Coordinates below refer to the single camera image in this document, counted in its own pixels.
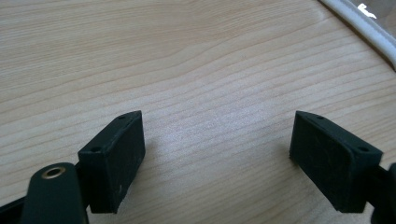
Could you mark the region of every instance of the clamp jaw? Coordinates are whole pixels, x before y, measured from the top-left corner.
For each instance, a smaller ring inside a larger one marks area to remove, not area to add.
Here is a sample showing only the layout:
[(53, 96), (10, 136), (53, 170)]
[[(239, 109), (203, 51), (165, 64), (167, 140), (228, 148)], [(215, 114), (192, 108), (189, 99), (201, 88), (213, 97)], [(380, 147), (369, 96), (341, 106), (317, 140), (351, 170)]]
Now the clamp jaw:
[(37, 171), (26, 197), (0, 208), (0, 223), (88, 223), (88, 205), (117, 213), (145, 154), (141, 111), (121, 115), (78, 152), (76, 165)]
[(290, 157), (342, 213), (375, 208), (372, 223), (396, 223), (396, 163), (379, 166), (383, 152), (328, 119), (297, 111)]

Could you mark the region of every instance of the wooden table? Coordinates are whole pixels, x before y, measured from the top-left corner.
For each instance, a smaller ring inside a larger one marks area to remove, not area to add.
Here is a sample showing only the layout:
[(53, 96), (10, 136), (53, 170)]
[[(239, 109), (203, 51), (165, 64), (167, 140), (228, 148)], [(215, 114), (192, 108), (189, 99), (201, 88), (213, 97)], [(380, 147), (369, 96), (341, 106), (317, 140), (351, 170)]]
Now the wooden table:
[(315, 0), (2, 1), (0, 204), (142, 110), (147, 155), (91, 223), (369, 223), (289, 159), (294, 113), (396, 161), (396, 74)]

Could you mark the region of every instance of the black plastic part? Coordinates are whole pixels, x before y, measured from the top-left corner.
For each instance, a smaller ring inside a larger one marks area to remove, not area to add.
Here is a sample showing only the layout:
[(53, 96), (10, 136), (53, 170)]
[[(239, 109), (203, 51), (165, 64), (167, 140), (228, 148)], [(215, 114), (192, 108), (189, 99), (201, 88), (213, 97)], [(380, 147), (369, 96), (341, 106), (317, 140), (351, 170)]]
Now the black plastic part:
[(297, 111), (290, 157), (336, 210), (361, 213), (366, 175), (378, 167), (382, 151), (328, 119)]
[(81, 170), (81, 164), (78, 162), (76, 165), (76, 172), (78, 176), (78, 182), (79, 182), (79, 189), (81, 190), (81, 195), (82, 195), (82, 204), (84, 205), (85, 208), (90, 205), (88, 195), (90, 193), (90, 179), (88, 176), (85, 176)]
[(115, 118), (78, 153), (93, 213), (117, 213), (145, 154), (141, 111)]
[(396, 223), (396, 163), (389, 171), (377, 167), (367, 176), (367, 201), (375, 208), (374, 224)]
[(21, 221), (25, 197), (0, 207), (0, 223), (17, 224)]
[(72, 163), (52, 164), (32, 176), (21, 216), (21, 224), (28, 223), (88, 223)]

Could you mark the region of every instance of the screw hole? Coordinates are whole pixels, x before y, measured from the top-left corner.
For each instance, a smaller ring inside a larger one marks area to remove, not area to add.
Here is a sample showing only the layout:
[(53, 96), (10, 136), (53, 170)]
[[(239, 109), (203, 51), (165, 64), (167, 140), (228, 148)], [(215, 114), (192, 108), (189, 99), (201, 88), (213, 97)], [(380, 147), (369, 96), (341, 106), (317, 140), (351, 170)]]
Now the screw hole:
[(359, 147), (359, 149), (363, 152), (368, 152), (369, 149), (367, 147)]
[(93, 148), (91, 148), (91, 152), (98, 152), (98, 151), (100, 151), (100, 147), (93, 147)]
[(66, 169), (64, 169), (64, 167), (62, 166), (54, 167), (44, 172), (41, 177), (43, 177), (44, 179), (52, 179), (60, 176), (64, 173), (64, 171), (66, 171)]

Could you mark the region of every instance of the light wood surface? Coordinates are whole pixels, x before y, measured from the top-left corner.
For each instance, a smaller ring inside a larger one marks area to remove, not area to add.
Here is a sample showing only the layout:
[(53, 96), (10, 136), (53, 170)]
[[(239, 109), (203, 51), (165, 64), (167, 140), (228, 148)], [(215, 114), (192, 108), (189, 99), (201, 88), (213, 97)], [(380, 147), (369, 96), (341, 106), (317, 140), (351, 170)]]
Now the light wood surface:
[(91, 223), (369, 223), (289, 159), (296, 110), (396, 161), (396, 74), (315, 0), (1, 1), (0, 205), (142, 110), (147, 156)]

